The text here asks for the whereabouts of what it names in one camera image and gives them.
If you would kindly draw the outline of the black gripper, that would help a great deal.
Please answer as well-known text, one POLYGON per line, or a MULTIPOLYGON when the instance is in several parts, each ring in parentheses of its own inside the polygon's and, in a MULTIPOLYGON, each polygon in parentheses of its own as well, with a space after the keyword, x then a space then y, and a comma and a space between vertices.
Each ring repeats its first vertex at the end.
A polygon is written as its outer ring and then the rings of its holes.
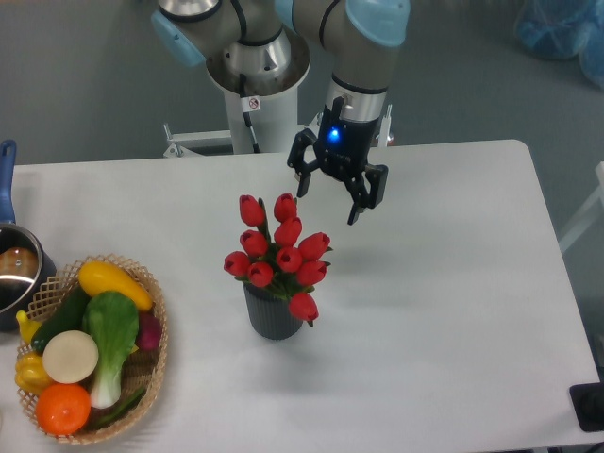
POLYGON ((352 197, 353 205, 347 223, 354 225, 366 209, 374 209, 383 199, 389 168, 368 163, 368 153, 378 119, 351 121, 334 118, 324 110, 318 139, 304 128, 294 136, 287 165, 294 169, 298 186, 297 197, 307 194, 311 173, 320 168, 324 173, 342 181, 352 197), (305 161, 307 149, 317 145, 317 160, 305 161))

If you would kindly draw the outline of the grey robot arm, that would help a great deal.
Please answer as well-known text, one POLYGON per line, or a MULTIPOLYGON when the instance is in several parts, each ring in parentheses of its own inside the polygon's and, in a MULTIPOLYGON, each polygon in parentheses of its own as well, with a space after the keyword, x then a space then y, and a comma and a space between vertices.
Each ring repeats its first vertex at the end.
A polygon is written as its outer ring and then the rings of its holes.
POLYGON ((315 171, 342 182, 356 220, 383 198, 388 170, 368 160, 385 140, 384 102, 406 38, 407 1, 161 1, 152 26, 181 64, 223 92, 237 154, 284 152, 304 195, 315 171), (317 126, 298 122, 311 43, 334 59, 317 126))

